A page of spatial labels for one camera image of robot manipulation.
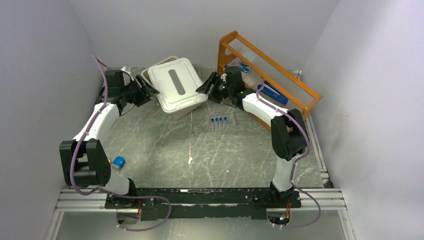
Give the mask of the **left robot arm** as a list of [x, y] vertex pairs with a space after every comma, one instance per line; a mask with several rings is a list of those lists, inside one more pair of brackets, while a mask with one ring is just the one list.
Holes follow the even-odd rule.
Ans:
[[140, 75], [125, 83], [127, 73], [123, 70], [107, 70], [101, 75], [104, 86], [89, 120], [72, 140], [59, 146], [63, 176], [81, 195], [88, 195], [83, 188], [116, 194], [124, 207], [132, 208], [139, 200], [134, 183], [112, 172], [102, 143], [127, 104], [140, 107], [160, 92]]

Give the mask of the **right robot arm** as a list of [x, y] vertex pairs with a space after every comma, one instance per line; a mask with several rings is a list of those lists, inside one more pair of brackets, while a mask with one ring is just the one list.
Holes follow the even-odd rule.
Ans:
[[310, 139], [301, 112], [273, 104], [260, 95], [262, 90], [264, 87], [258, 90], [247, 88], [241, 70], [231, 66], [223, 74], [213, 72], [196, 92], [208, 95], [216, 103], [229, 99], [232, 106], [253, 114], [270, 127], [277, 164], [271, 181], [276, 190], [270, 193], [269, 199], [275, 207], [282, 207], [289, 200], [288, 191], [296, 187], [297, 163], [309, 154]]

